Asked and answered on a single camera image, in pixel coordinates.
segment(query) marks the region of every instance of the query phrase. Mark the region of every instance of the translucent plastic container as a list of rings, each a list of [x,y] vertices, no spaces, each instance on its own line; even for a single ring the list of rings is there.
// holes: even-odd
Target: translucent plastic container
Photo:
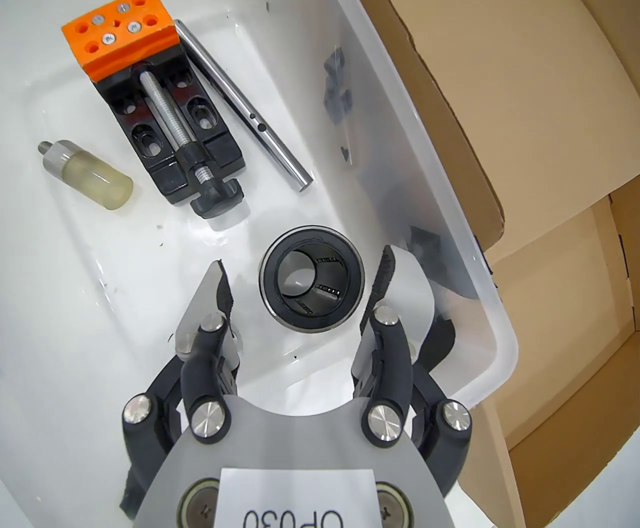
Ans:
[[[316,180],[302,194],[292,190],[210,90],[243,151],[237,177],[250,209],[215,230],[188,203],[170,205],[157,192],[74,61],[60,26],[98,4],[10,3],[0,33],[0,479],[34,527],[131,524],[118,509],[129,467],[120,412],[173,355],[177,323],[214,259],[223,260],[236,301],[240,394],[283,413],[323,412],[350,399],[364,302],[340,327],[309,335],[279,325],[260,299],[264,252],[300,225],[326,225],[355,245],[365,299],[385,244],[406,246],[409,226],[440,236],[449,288],[435,287],[437,309],[452,319],[456,343],[433,376],[467,406],[504,383],[516,363],[515,335],[357,0],[164,2]],[[325,63],[341,56],[344,66],[328,80]],[[340,101],[327,100],[336,79]],[[46,174],[36,149],[44,139],[74,141],[130,175],[131,199],[106,211]]]

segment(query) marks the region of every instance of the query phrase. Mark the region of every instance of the plastic bottle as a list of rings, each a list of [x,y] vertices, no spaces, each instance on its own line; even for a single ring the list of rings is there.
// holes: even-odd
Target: plastic bottle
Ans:
[[[122,207],[133,192],[129,176],[71,141],[43,141],[38,151],[43,154],[42,164],[47,172],[105,209]]]

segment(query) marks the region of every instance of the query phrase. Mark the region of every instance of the cardboard box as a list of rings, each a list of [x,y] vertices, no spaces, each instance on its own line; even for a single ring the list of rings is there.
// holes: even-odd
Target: cardboard box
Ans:
[[[363,5],[520,341],[460,483],[500,528],[546,526],[640,425],[640,4]]]

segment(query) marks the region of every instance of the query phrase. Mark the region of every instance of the bottle cap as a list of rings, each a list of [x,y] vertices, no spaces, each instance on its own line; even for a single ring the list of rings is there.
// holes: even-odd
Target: bottle cap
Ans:
[[[74,154],[81,152],[82,149],[71,141],[61,140],[53,144],[49,141],[43,141],[38,145],[38,151],[43,154],[42,165],[47,172],[61,180],[62,169],[64,169],[67,161]]]

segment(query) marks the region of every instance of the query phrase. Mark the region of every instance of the white label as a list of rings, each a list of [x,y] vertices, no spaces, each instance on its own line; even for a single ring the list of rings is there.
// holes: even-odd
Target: white label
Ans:
[[[225,468],[214,528],[382,528],[373,471]]]

